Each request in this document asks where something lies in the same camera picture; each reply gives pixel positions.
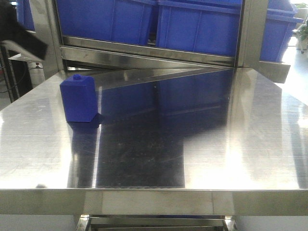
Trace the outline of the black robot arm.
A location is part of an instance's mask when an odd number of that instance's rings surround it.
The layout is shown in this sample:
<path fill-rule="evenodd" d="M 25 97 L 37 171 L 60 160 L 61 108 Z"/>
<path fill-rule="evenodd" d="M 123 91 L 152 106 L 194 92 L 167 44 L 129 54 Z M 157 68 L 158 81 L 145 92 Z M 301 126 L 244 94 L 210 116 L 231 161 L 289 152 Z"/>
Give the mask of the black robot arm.
<path fill-rule="evenodd" d="M 0 42 L 12 41 L 19 47 L 45 60 L 48 45 L 17 22 L 15 9 L 8 0 L 0 1 Z"/>

